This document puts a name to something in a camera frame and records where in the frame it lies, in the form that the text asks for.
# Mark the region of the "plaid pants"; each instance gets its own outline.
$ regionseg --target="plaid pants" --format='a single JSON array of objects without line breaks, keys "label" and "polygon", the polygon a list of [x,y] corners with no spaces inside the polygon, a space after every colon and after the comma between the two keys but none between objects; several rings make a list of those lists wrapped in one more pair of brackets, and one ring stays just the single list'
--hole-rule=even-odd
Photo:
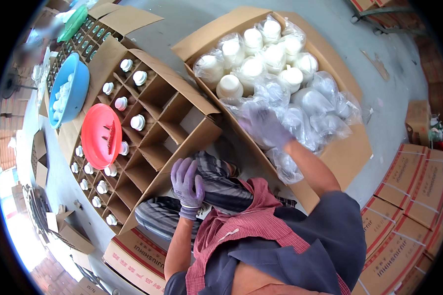
[{"label": "plaid pants", "polygon": [[[204,179],[205,200],[224,214],[237,214],[246,210],[253,201],[253,195],[236,178],[230,178],[228,165],[206,151],[199,151],[192,157],[198,161],[196,174]],[[294,208],[295,200],[276,198],[285,207]],[[155,197],[142,202],[136,207],[136,220],[149,231],[170,241],[179,221],[181,204],[171,197]],[[197,219],[192,228],[192,246],[202,220]]]}]

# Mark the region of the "person's arm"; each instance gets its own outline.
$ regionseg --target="person's arm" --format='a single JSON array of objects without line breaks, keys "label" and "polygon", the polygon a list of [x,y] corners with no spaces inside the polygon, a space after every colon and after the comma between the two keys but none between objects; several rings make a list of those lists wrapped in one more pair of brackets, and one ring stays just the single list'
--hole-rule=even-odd
[{"label": "person's arm", "polygon": [[205,198],[204,181],[200,175],[195,175],[196,170],[197,161],[190,158],[177,160],[171,169],[172,187],[180,201],[181,209],[164,265],[166,281],[176,272],[187,270],[190,266],[192,227]]},{"label": "person's arm", "polygon": [[292,157],[305,181],[319,197],[325,192],[341,191],[335,175],[325,163],[297,140],[289,140],[284,145],[284,151]]},{"label": "person's arm", "polygon": [[190,239],[194,221],[187,218],[179,218],[176,231],[172,237],[169,250],[167,251],[164,265],[164,277],[166,282],[171,276],[179,271],[185,271],[190,266]]}]

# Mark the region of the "glove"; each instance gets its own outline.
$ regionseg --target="glove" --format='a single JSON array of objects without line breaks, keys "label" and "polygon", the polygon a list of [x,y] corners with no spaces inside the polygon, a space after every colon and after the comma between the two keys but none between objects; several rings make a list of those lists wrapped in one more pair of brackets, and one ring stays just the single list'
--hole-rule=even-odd
[{"label": "glove", "polygon": [[200,175],[195,175],[197,165],[197,160],[185,158],[177,160],[171,169],[172,187],[182,205],[179,216],[193,221],[205,198],[204,181]]},{"label": "glove", "polygon": [[240,120],[241,126],[252,136],[270,141],[279,149],[295,137],[279,122],[274,111],[267,108],[253,108],[248,112],[248,120]]}]

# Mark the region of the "worker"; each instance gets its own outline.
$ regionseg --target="worker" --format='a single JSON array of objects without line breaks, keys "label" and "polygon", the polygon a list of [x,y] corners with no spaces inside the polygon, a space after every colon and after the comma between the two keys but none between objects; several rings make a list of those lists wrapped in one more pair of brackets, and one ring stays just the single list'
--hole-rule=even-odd
[{"label": "worker", "polygon": [[[164,293],[349,294],[366,258],[359,204],[274,112],[249,115],[249,133],[288,153],[320,201],[306,216],[283,206],[265,179],[233,178],[235,166],[205,151],[179,159],[171,170],[178,200],[158,197],[136,209],[141,225],[171,240]],[[202,221],[203,202],[214,209]]]}]

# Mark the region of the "wheel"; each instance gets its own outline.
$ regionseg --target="wheel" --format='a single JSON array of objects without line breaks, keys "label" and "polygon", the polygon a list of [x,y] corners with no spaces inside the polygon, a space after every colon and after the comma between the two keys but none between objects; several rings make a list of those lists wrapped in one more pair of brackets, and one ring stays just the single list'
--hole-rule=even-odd
[{"label": "wheel", "polygon": [[355,23],[360,21],[360,19],[357,16],[353,15],[353,17],[349,21],[354,25]]},{"label": "wheel", "polygon": [[374,35],[376,35],[376,36],[382,35],[384,33],[383,31],[379,30],[378,28],[376,28],[372,31],[373,31]]}]

